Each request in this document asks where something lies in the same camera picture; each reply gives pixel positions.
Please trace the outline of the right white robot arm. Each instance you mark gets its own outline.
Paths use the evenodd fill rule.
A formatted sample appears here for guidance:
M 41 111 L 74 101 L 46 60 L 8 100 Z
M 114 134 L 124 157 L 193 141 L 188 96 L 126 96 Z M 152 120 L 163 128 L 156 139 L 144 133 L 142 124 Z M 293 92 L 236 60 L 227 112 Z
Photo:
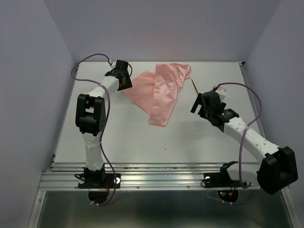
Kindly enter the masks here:
M 219 172 L 205 173 L 201 182 L 204 188 L 227 188 L 233 184 L 247 187 L 257 184 L 268 194 L 275 194 L 298 180 L 294 151 L 269 142 L 247 126 L 238 113 L 226 109 L 224 94 L 210 91 L 199 93 L 191 113 L 208 120 L 213 126 L 236 140 L 257 161 L 243 165 L 232 161 L 224 163 Z

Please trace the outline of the pink cloth napkin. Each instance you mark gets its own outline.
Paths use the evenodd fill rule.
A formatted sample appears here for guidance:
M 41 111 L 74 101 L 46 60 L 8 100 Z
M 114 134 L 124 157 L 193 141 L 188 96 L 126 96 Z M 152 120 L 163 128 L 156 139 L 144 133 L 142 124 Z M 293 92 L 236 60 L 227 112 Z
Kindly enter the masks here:
M 154 72 L 141 73 L 132 80 L 133 86 L 121 93 L 150 116 L 149 123 L 165 127 L 190 74 L 190 65 L 156 64 Z

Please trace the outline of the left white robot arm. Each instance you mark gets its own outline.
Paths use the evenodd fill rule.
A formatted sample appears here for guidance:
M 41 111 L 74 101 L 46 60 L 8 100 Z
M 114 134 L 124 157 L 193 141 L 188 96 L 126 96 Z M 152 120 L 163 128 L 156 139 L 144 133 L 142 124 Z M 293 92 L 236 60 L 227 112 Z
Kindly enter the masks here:
M 80 189 L 114 189 L 120 187 L 120 174 L 106 173 L 101 137 L 110 110 L 109 97 L 116 91 L 132 87 L 128 68 L 123 60 L 115 61 L 101 84 L 88 94 L 80 94 L 76 103 L 76 126 L 84 139 L 86 163 L 84 171 L 76 174 Z

